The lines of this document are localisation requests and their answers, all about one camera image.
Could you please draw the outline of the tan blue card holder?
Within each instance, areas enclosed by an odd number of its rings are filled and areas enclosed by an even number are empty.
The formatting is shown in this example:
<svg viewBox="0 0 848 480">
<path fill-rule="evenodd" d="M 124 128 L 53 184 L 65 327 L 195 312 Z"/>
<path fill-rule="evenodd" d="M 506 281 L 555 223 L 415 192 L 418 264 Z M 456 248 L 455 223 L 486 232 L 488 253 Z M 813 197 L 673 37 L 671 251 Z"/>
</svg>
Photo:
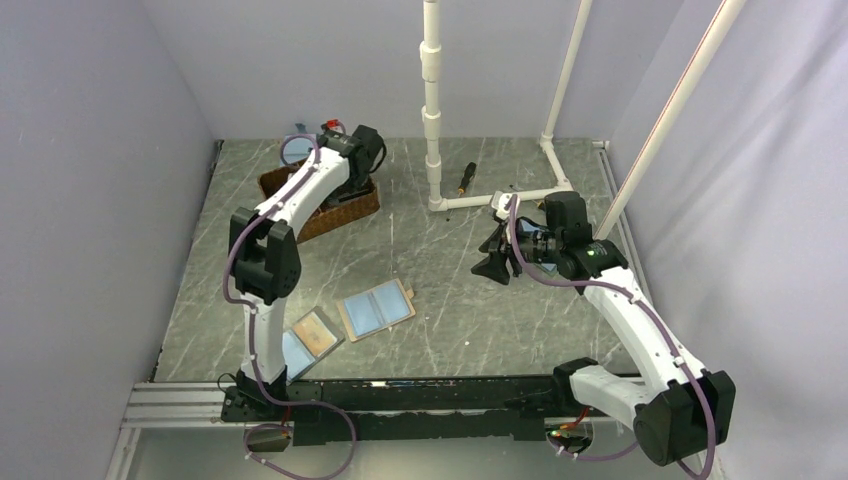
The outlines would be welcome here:
<svg viewBox="0 0 848 480">
<path fill-rule="evenodd" d="M 414 291 L 393 279 L 337 302 L 347 339 L 361 341 L 413 318 Z"/>
</svg>

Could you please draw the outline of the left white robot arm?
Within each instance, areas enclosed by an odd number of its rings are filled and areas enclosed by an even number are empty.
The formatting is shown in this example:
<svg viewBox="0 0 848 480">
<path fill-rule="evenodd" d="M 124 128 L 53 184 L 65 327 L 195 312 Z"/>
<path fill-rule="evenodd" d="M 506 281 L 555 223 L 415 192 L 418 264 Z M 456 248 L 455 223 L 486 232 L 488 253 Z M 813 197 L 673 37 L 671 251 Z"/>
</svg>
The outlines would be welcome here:
<svg viewBox="0 0 848 480">
<path fill-rule="evenodd" d="M 230 219 L 222 290 L 245 317 L 236 388 L 264 420 L 279 417 L 288 402 L 282 316 L 301 278 L 298 236 L 322 204 L 364 187 L 386 153 L 383 137 L 365 125 L 350 134 L 323 125 L 311 143 L 308 157 L 274 194 Z"/>
</svg>

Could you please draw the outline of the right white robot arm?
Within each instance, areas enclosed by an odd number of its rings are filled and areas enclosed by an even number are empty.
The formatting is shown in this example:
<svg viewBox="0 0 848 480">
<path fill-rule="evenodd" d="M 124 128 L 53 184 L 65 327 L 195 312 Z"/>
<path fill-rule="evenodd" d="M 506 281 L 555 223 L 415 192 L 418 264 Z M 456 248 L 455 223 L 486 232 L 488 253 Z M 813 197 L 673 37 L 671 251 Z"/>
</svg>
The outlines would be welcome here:
<svg viewBox="0 0 848 480">
<path fill-rule="evenodd" d="M 625 255 L 614 242 L 594 237 L 578 193 L 546 196 L 543 224 L 518 216 L 520 203 L 516 193 L 491 197 L 497 227 L 480 245 L 486 257 L 472 273 L 502 285 L 527 274 L 546 286 L 575 289 L 611 326 L 642 379 L 636 384 L 590 358 L 566 362 L 552 374 L 555 409 L 564 415 L 599 410 L 628 427 L 653 463 L 676 463 L 693 479 L 709 478 L 716 448 L 729 434 L 733 380 L 708 369 L 671 332 Z"/>
</svg>

